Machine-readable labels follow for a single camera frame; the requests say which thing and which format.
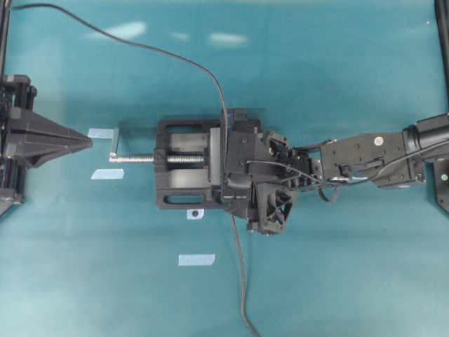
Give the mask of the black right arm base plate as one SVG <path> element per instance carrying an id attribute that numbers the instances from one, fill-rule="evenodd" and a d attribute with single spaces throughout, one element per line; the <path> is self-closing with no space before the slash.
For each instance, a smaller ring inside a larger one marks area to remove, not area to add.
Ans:
<path id="1" fill-rule="evenodd" d="M 438 210 L 448 216 L 448 157 L 426 161 L 427 199 Z"/>

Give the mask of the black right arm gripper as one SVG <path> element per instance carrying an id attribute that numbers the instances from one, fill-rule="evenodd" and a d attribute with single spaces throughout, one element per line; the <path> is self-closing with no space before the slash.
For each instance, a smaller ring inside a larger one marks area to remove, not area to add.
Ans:
<path id="1" fill-rule="evenodd" d="M 298 192 L 276 184 L 281 167 L 274 163 L 288 148 L 287 137 L 263 131 L 260 121 L 236 121 L 228 135 L 224 174 L 226 210 L 248 220 L 247 231 L 281 234 Z"/>

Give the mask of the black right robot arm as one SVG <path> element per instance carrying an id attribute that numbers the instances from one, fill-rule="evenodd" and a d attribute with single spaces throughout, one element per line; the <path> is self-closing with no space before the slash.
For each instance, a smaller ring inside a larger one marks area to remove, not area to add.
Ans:
<path id="1" fill-rule="evenodd" d="M 224 156 L 221 199 L 247 229 L 280 234 L 299 193 L 316 191 L 333 202 L 341 187 L 378 188 L 425 182 L 424 165 L 448 158 L 448 115 L 422 119 L 399 132 L 366 133 L 291 147 L 285 137 L 262 133 L 258 121 L 231 125 Z"/>

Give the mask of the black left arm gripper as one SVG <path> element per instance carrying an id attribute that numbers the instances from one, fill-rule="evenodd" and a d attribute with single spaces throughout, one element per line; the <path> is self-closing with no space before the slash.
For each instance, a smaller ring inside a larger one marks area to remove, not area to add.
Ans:
<path id="1" fill-rule="evenodd" d="M 24 202 L 26 168 L 39 168 L 50 160 L 92 146 L 88 136 L 31 111 L 36 95 L 36 88 L 25 75 L 5 76 L 1 81 L 1 215 Z M 64 145 L 6 146 L 7 130 L 14 135 Z"/>

